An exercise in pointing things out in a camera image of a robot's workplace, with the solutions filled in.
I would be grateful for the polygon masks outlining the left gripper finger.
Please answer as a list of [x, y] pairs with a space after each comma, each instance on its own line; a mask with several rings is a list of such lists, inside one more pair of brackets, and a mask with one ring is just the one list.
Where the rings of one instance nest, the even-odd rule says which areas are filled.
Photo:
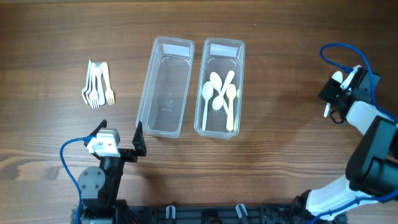
[[91, 141], [92, 138], [96, 137], [97, 133], [101, 128], [106, 128], [107, 127], [107, 121], [104, 119], [100, 124], [85, 138], [84, 140], [84, 146], [87, 146], [88, 143]]
[[137, 156], [146, 156], [147, 154], [147, 149], [146, 149], [146, 144], [144, 140], [144, 133], [142, 129], [142, 122], [138, 122], [138, 125], [136, 127], [136, 132], [134, 133], [134, 137], [132, 139], [132, 144], [134, 146], [134, 150], [137, 154]]

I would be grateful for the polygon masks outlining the white plastic spoon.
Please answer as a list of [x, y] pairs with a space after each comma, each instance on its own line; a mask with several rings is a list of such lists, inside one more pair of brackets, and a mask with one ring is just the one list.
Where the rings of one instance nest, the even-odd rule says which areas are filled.
[[231, 84], [234, 75], [235, 72], [233, 70], [230, 70], [225, 78], [225, 81], [222, 82], [220, 76], [216, 72], [211, 72], [210, 82], [213, 88], [219, 93], [219, 95], [216, 96], [212, 102], [212, 107], [214, 110], [220, 110], [221, 107], [223, 107], [226, 112], [228, 111], [228, 106], [225, 102], [224, 94], [226, 93], [228, 86]]
[[223, 107], [227, 113], [228, 105], [223, 96], [226, 86], [223, 84], [220, 76], [216, 72], [210, 73], [210, 82], [212, 83], [213, 88], [218, 92], [218, 96], [216, 96], [212, 102], [212, 108], [214, 110], [220, 110], [221, 107]]
[[202, 88], [201, 92], [202, 97], [205, 100], [205, 106], [203, 110], [203, 119], [202, 119], [202, 130], [206, 129], [206, 122], [208, 116], [208, 102], [213, 96], [213, 85], [210, 81], [206, 82]]
[[[342, 83], [342, 82], [343, 82], [343, 74], [342, 74], [340, 71], [335, 72], [335, 73], [331, 76], [331, 78], [334, 79], [335, 81], [337, 81], [338, 83]], [[325, 106], [324, 114], [323, 114], [323, 116], [324, 116], [325, 118], [328, 116], [329, 111], [330, 111], [330, 108], [331, 108], [331, 104], [330, 104], [330, 103], [327, 103], [326, 106]]]

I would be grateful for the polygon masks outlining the cream plastic spoon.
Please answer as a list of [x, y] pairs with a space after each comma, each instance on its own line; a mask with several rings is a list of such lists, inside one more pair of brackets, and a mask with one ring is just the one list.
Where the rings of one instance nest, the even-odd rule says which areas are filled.
[[229, 100], [229, 105], [228, 105], [228, 116], [227, 116], [227, 122], [226, 122], [226, 129], [228, 131], [233, 130], [234, 126], [234, 99], [236, 98], [237, 90], [234, 84], [230, 84], [227, 88], [226, 91], [226, 96], [228, 97]]

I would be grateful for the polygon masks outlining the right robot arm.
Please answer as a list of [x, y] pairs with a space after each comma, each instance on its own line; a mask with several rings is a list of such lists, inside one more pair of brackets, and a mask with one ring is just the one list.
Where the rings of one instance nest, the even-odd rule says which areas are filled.
[[339, 223], [358, 206], [397, 200], [397, 123], [376, 109], [371, 89], [380, 79], [357, 65], [343, 78], [336, 72], [321, 90], [325, 116], [338, 114], [336, 124], [349, 123], [363, 138], [350, 157], [345, 174], [320, 189], [308, 190], [289, 207], [290, 223]]

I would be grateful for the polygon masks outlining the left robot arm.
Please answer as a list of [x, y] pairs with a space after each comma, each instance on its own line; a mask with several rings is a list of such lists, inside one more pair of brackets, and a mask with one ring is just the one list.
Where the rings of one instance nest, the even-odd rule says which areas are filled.
[[72, 223], [139, 223], [127, 202], [117, 196], [125, 163], [135, 163], [147, 154], [142, 123], [137, 124], [133, 149], [120, 149], [119, 142], [118, 130], [108, 128], [105, 119], [84, 140], [99, 166], [85, 169], [78, 178], [80, 202], [72, 210]]

